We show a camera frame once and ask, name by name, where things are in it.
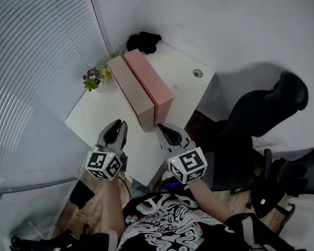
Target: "white wall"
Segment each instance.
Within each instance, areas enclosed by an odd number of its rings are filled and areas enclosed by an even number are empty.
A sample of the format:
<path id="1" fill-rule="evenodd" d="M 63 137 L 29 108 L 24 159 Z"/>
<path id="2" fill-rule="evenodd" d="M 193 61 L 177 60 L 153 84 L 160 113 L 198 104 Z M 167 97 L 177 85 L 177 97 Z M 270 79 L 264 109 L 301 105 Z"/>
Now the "white wall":
<path id="1" fill-rule="evenodd" d="M 237 73 L 221 83 L 227 108 L 248 89 L 242 72 L 254 62 L 270 62 L 299 75 L 309 88 L 309 104 L 275 127 L 256 147 L 290 151 L 314 146 L 314 0 L 142 0 L 141 26 L 218 73 Z"/>
<path id="2" fill-rule="evenodd" d="M 132 34 L 139 32 L 139 0 L 92 0 L 111 53 L 121 52 Z"/>

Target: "purple flower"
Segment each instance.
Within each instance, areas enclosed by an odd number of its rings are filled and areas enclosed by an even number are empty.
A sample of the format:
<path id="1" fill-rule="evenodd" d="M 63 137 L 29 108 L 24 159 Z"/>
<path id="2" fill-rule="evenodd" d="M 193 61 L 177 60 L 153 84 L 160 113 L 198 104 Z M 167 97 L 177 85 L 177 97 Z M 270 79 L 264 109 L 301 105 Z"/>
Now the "purple flower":
<path id="1" fill-rule="evenodd" d="M 98 75 L 96 73 L 89 74 L 87 76 L 88 80 L 94 81 L 98 79 Z"/>

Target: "t-shirt print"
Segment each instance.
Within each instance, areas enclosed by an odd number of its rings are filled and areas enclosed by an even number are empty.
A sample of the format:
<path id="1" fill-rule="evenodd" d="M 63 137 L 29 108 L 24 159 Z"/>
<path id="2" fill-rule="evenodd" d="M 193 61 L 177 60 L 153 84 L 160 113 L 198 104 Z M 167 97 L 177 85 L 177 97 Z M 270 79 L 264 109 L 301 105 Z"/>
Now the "t-shirt print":
<path id="1" fill-rule="evenodd" d="M 212 243 L 215 248 L 209 249 L 226 250 L 237 242 L 231 229 L 198 209 L 197 202 L 186 196 L 162 193 L 126 212 L 127 228 L 118 250 L 207 250 Z"/>

